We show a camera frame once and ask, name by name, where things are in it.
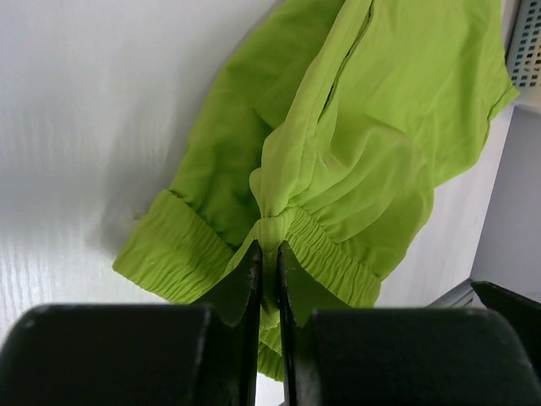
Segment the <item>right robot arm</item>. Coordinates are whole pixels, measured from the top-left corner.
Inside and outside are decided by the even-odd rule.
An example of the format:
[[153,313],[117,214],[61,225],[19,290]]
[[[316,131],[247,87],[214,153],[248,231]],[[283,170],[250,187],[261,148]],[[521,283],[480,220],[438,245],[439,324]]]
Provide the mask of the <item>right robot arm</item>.
[[490,282],[473,282],[487,309],[504,316],[516,330],[540,333],[540,303]]

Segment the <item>green shorts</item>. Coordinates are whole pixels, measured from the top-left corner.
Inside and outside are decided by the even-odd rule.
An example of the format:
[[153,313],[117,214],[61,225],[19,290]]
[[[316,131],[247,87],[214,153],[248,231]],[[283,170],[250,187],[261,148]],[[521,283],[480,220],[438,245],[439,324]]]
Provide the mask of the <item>green shorts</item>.
[[283,377],[277,250],[370,307],[517,95],[497,1],[286,1],[217,75],[167,189],[113,269],[194,302],[258,242],[258,371]]

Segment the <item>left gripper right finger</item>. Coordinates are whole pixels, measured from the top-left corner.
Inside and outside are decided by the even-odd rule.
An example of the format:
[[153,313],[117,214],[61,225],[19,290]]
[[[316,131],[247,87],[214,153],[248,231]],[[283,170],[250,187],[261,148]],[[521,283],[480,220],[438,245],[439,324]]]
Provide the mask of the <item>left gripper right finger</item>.
[[354,309],[277,258],[288,405],[537,405],[540,381],[520,338],[481,309]]

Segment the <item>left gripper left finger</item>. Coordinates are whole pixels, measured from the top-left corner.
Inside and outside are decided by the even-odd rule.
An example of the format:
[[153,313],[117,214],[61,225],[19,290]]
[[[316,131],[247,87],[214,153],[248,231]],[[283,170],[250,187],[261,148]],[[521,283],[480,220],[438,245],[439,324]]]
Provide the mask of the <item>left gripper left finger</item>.
[[1,350],[4,405],[251,405],[262,252],[190,305],[44,304]]

